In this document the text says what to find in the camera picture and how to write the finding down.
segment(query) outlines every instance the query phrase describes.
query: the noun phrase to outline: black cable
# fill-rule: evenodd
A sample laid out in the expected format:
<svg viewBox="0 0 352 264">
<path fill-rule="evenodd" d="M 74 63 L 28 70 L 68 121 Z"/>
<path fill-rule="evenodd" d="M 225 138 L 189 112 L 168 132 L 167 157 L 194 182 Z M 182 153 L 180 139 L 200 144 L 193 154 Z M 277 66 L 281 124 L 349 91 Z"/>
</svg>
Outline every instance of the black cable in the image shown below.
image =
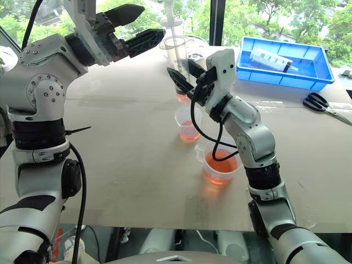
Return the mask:
<svg viewBox="0 0 352 264">
<path fill-rule="evenodd" d="M 98 248 L 98 259 L 97 259 L 97 261 L 100 262 L 100 247 L 99 247 L 99 241 L 98 241 L 97 234 L 95 233 L 93 227 L 91 227 L 90 225 L 87 225 L 87 227 L 89 227 L 92 230 L 92 232 L 93 232 L 93 234 L 95 236 L 95 240 L 97 241 L 97 248 Z"/>
<path fill-rule="evenodd" d="M 84 168 L 84 164 L 83 164 L 83 160 L 81 158 L 81 155 L 78 152 L 78 150 L 74 147 L 74 145 L 72 145 L 71 142 L 70 142 L 70 149 L 72 149 L 73 153 L 75 153 L 75 155 L 77 157 L 77 160 L 79 162 L 79 167 L 81 168 L 81 176 L 82 176 L 82 200 L 81 200 L 81 207 L 79 210 L 77 231 L 76 231 L 76 237 L 75 237 L 75 245 L 73 248 L 73 256 L 72 256 L 72 264 L 77 264 L 79 239 L 81 237 L 83 215 L 84 215 L 84 209 L 86 206 L 87 179 L 86 179 L 86 170 Z"/>
<path fill-rule="evenodd" d="M 213 149 L 213 159 L 214 159 L 215 161 L 225 161 L 225 160 L 227 160 L 228 158 L 231 158 L 231 157 L 235 156 L 235 155 L 238 153 L 238 151 L 233 152 L 232 154 L 228 155 L 228 156 L 225 157 L 225 158 L 217 159 L 214 153 L 216 152 L 216 149 L 217 149 L 218 145 L 221 144 L 221 145 L 224 145 L 224 146 L 233 147 L 233 148 L 235 148 L 235 149 L 237 149 L 237 147 L 236 147 L 235 145 L 231 145 L 231 144 L 229 144 L 229 143 L 225 143 L 225 142 L 221 142 L 221 141 L 220 141 L 220 138 L 221 138 L 221 136 L 222 136 L 222 130 L 223 130 L 223 127 L 222 127 L 223 125 L 222 125 L 221 122 L 219 122 L 219 123 L 220 123 L 220 130 L 219 130 L 219 134 L 218 134 L 218 138 L 217 138 L 217 139 L 213 139 L 212 137 L 209 137 L 208 135 L 206 135 L 206 134 L 199 128 L 199 126 L 197 125 L 196 119 L 195 119 L 195 117 L 194 117 L 194 107 L 195 107 L 195 104 L 196 104 L 196 102 L 197 102 L 200 89 L 201 89 L 201 86 L 198 86 L 198 85 L 197 85 L 197 87 L 196 87 L 195 90 L 194 90 L 192 99 L 191 99 L 191 109 L 190 109 L 190 110 L 191 110 L 191 120 L 192 120 L 193 126 L 194 126 L 195 129 L 196 129 L 203 137 L 205 137 L 207 140 L 210 140 L 210 141 L 212 141 L 212 142 L 215 142 L 214 149 Z"/>
<path fill-rule="evenodd" d="M 27 28 L 26 28 L 26 32 L 25 32 L 24 37 L 23 37 L 22 50 L 28 44 L 29 36 L 31 35 L 31 31 L 32 31 L 32 28 L 33 28 L 33 25 L 34 25 L 35 17 L 37 16 L 39 7 L 40 7 L 42 2 L 43 2 L 43 0 L 37 0 L 35 2 L 34 6 L 33 6 L 32 13 L 31 13 L 31 16 L 29 17 L 28 25 L 27 25 Z"/>
<path fill-rule="evenodd" d="M 199 134 L 201 134 L 203 137 L 205 137 L 207 140 L 210 140 L 210 141 L 213 141 L 213 142 L 216 142 L 217 140 L 216 139 L 213 139 L 212 137 L 209 137 L 208 135 L 206 135 L 200 128 L 199 126 L 197 125 L 197 122 L 196 122 L 196 119 L 194 117 L 194 107 L 195 107 L 195 104 L 197 102 L 197 98 L 198 98 L 198 95 L 199 95 L 199 91 L 200 91 L 201 87 L 197 86 L 194 93 L 193 93 L 193 97 L 191 99 L 191 120 L 192 120 L 192 123 L 193 123 L 193 126 L 195 127 L 195 129 L 199 132 Z M 229 143 L 225 143 L 225 142 L 219 142 L 219 144 L 221 145 L 224 145 L 224 146 L 228 146 L 228 147 L 234 147 L 235 149 L 237 149 L 236 146 L 234 145 L 231 145 Z"/>
<path fill-rule="evenodd" d="M 219 125 L 220 125 L 220 126 L 219 126 L 219 135 L 218 135 L 218 139 L 216 140 L 215 145 L 214 145 L 214 148 L 213 148 L 212 157 L 213 157 L 213 159 L 214 159 L 215 161 L 225 161 L 225 160 L 227 160 L 228 158 L 231 158 L 231 157 L 235 156 L 236 154 L 238 154 L 238 151 L 235 151 L 235 152 L 233 152 L 232 154 L 230 154 L 230 155 L 228 155 L 228 156 L 226 156 L 226 157 L 223 157 L 223 158 L 217 158 L 217 157 L 215 156 L 216 150 L 218 149 L 218 146 L 219 146 L 219 143 L 220 143 L 220 139 L 221 139 L 221 136 L 222 136 L 222 130 L 223 130 L 223 126 L 222 126 L 222 123 L 221 123 L 221 122 L 219 122 Z"/>
</svg>

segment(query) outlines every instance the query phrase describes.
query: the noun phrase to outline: blue plastic tray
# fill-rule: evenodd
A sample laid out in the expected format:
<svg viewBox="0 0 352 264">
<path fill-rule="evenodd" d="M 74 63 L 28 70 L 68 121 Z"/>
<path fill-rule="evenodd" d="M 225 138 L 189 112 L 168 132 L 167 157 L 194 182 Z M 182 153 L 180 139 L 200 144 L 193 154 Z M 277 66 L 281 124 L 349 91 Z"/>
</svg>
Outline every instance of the blue plastic tray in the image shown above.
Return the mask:
<svg viewBox="0 0 352 264">
<path fill-rule="evenodd" d="M 262 64 L 252 62 L 249 55 L 256 47 L 293 60 L 292 66 L 299 70 L 289 69 L 283 73 L 266 69 Z M 241 80 L 260 81 L 312 91 L 320 91 L 327 84 L 332 84 L 335 81 L 322 47 L 254 37 L 242 38 L 236 71 L 238 79 Z"/>
</svg>

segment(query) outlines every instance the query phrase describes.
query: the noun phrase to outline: table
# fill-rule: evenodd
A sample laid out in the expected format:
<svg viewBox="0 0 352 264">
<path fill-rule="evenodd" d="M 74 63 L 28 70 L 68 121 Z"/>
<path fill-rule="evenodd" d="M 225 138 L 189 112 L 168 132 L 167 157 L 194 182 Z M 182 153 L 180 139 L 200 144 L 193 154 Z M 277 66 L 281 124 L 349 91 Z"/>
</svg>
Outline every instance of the table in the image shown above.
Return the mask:
<svg viewBox="0 0 352 264">
<path fill-rule="evenodd" d="M 211 47 L 209 54 L 224 47 Z M 84 224 L 209 230 L 252 230 L 244 168 L 226 186 L 209 183 L 181 142 L 174 111 L 180 107 L 158 48 L 75 80 L 67 92 L 67 129 L 87 170 Z M 235 95 L 256 105 L 276 140 L 298 225 L 313 232 L 352 232 L 352 128 L 301 105 L 308 90 L 236 80 Z M 352 101 L 336 81 L 321 94 L 352 119 Z M 203 112 L 211 136 L 218 124 Z M 205 144 L 200 138 L 197 144 Z M 80 195 L 70 198 L 62 223 L 78 219 Z M 0 160 L 0 207 L 17 201 L 10 151 Z"/>
</svg>

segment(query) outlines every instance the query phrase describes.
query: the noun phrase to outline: scissors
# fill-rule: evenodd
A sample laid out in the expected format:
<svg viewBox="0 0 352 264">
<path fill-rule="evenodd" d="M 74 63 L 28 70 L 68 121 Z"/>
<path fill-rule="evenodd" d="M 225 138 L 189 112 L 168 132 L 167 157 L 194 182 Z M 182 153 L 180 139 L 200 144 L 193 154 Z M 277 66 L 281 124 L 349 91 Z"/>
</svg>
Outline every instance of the scissors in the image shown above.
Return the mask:
<svg viewBox="0 0 352 264">
<path fill-rule="evenodd" d="M 328 112 L 332 116 L 336 117 L 337 119 L 352 125 L 352 122 L 348 120 L 346 117 L 338 114 L 326 101 L 326 99 L 316 92 L 310 93 L 306 98 L 303 100 L 303 105 L 318 112 Z"/>
</svg>

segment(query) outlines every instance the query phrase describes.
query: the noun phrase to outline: black scissors handle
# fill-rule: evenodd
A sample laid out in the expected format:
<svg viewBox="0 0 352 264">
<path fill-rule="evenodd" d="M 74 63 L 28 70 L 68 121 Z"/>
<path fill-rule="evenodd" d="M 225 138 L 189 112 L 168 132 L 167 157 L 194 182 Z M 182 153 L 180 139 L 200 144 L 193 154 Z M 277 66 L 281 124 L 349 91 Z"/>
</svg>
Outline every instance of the black scissors handle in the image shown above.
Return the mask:
<svg viewBox="0 0 352 264">
<path fill-rule="evenodd" d="M 310 94 L 308 94 L 307 96 L 309 99 L 312 99 L 314 101 L 316 101 L 318 104 L 324 106 L 324 107 L 328 107 L 329 103 L 328 101 L 326 101 L 326 99 L 324 97 L 322 97 L 321 95 L 317 94 L 316 92 L 311 92 Z"/>
<path fill-rule="evenodd" d="M 324 112 L 325 107 L 319 104 L 316 100 L 313 100 L 309 97 L 304 98 L 303 105 L 318 112 Z"/>
</svg>

